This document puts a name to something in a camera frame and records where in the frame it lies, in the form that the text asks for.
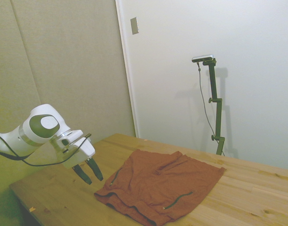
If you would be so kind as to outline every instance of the zipper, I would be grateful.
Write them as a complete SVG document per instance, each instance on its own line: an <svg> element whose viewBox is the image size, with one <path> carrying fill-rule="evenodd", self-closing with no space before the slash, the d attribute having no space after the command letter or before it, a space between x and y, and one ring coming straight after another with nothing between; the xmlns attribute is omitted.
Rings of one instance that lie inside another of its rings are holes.
<svg viewBox="0 0 288 226"><path fill-rule="evenodd" d="M111 184L110 184L110 186L112 186L112 184L114 183L114 181L115 181L115 179L117 178L117 176L118 176L118 173L119 173L119 171L120 171L120 170L118 170L118 171L117 171L117 173L116 173L116 175L115 175L115 178L114 178L114 179L111 181Z"/></svg>
<svg viewBox="0 0 288 226"><path fill-rule="evenodd" d="M166 210L166 209L172 207L174 204L177 203L177 201L178 201L180 198L182 198L183 196L186 196L186 195L191 195L192 193L193 193L193 192L190 192L190 193L188 193L188 194L180 195L179 197L176 198L176 200L175 200L171 205L169 205L169 206L167 206L167 207L163 207L163 210Z"/></svg>

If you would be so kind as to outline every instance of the red-brown shorts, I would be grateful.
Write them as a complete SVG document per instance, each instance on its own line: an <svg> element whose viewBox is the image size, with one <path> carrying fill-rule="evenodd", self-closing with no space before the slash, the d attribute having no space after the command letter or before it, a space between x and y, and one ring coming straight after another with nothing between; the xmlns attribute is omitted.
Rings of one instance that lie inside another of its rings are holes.
<svg viewBox="0 0 288 226"><path fill-rule="evenodd" d="M136 150L94 195L145 226L161 226L194 210L223 173L180 152Z"/></svg>

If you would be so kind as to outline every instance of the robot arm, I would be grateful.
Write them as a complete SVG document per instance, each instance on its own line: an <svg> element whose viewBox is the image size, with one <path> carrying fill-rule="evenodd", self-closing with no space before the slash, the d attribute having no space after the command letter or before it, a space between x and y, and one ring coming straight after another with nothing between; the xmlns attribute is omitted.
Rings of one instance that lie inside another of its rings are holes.
<svg viewBox="0 0 288 226"><path fill-rule="evenodd" d="M45 165L62 163L66 168L73 168L85 182L91 184L90 178L78 165L86 161L101 181L103 180L102 173L92 159L95 149L88 140L90 135L80 138L82 135L81 130L71 130L51 105L40 105L34 108L27 120L16 129L9 133L0 133L0 154L12 160L24 161L36 149L49 141L56 151L59 162Z"/></svg>

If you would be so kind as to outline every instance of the table surface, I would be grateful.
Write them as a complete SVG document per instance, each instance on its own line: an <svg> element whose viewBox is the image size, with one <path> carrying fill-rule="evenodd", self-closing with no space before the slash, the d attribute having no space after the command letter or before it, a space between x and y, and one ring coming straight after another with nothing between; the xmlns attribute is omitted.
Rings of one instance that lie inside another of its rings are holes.
<svg viewBox="0 0 288 226"><path fill-rule="evenodd" d="M103 173L99 181L87 164L81 168L91 185L63 165L44 168L10 185L21 203L45 226L139 226L133 219L94 197L105 180L136 150L174 153L226 171L190 214L168 226L288 226L288 170L249 161L114 134L94 144L94 159Z"/></svg>

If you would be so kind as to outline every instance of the light switch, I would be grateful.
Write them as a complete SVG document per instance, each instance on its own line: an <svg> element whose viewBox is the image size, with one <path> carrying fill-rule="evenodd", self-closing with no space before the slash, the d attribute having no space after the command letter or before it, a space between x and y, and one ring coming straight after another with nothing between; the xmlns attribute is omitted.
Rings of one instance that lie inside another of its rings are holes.
<svg viewBox="0 0 288 226"><path fill-rule="evenodd" d="M130 19L130 24L131 24L132 33L133 34L138 34L139 33L138 19L136 17Z"/></svg>

